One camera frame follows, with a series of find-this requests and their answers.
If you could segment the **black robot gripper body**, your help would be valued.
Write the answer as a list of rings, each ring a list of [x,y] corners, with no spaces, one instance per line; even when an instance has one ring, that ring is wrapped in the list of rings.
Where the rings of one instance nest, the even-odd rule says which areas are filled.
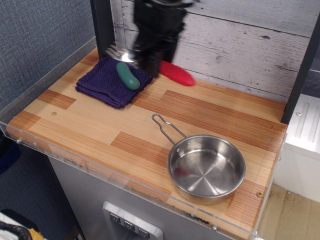
[[[135,14],[133,21],[138,35],[132,46],[133,59],[142,63],[152,53],[163,52],[163,60],[171,62],[176,52],[178,37],[184,29],[184,14]]]

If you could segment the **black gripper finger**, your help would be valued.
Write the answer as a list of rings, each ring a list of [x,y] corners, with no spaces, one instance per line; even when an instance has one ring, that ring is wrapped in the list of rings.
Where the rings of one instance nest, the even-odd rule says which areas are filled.
[[[141,70],[152,78],[157,78],[162,57],[162,51],[143,51],[141,53]]]

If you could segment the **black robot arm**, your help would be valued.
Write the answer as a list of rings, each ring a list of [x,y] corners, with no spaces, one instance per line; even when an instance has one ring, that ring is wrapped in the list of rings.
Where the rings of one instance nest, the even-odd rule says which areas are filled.
[[[158,77],[161,61],[172,62],[184,17],[193,0],[136,0],[133,22],[138,28],[132,52],[138,68]]]

